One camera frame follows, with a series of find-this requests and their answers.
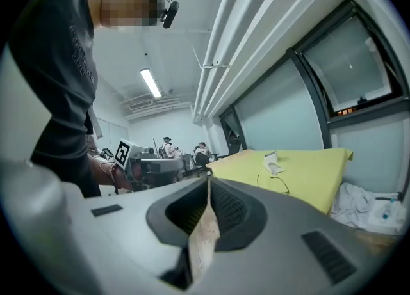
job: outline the ceiling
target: ceiling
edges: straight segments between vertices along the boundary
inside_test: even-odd
[[[221,0],[174,1],[179,11],[169,29],[160,25],[95,30],[99,77],[111,86],[115,100],[125,101],[125,114],[131,114],[130,102],[153,98],[140,75],[143,68],[150,68],[164,96],[195,100],[201,70],[192,47],[203,64]]]

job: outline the yellow mat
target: yellow mat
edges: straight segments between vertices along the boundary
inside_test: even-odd
[[[285,185],[263,167],[263,157],[273,150],[244,150],[235,155],[208,163],[216,178],[250,184],[263,189],[286,193]],[[288,186],[289,195],[328,213],[341,183],[347,160],[353,151],[345,148],[325,150],[278,150],[278,173]]]

